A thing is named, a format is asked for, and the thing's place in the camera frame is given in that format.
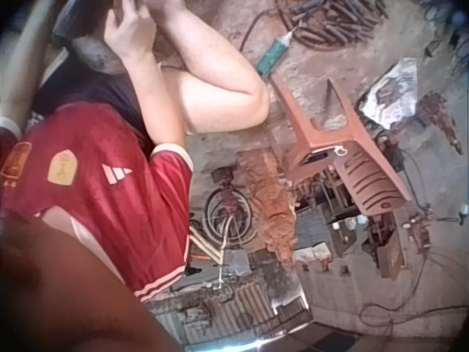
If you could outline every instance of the leg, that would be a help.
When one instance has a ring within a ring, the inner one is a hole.
[[[158,28],[188,71],[166,69],[170,93],[194,133],[236,131],[262,123],[269,97],[251,64],[224,37],[186,10],[182,0],[147,0]]]

